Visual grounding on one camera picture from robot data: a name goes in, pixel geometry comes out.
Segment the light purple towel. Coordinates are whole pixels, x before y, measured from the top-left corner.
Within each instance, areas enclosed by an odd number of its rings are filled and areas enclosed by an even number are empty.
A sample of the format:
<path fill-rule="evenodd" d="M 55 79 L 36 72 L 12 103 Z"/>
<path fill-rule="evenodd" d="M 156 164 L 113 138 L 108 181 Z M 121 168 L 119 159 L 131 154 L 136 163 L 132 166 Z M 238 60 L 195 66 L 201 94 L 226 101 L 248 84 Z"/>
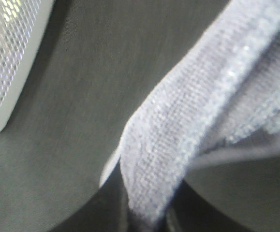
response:
<path fill-rule="evenodd" d="M 196 156 L 259 129 L 280 131 L 280 0 L 232 0 L 130 117 L 100 182 L 119 163 L 151 228 Z"/>

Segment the grey perforated plastic basket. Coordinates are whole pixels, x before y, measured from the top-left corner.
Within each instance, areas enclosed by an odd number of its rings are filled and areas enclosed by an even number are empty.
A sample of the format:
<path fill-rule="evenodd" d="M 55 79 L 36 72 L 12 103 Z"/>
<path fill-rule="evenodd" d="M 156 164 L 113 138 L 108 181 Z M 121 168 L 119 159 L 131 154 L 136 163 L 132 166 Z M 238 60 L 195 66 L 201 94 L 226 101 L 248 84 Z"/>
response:
<path fill-rule="evenodd" d="M 0 0 L 0 132 L 22 92 L 54 3 Z"/>

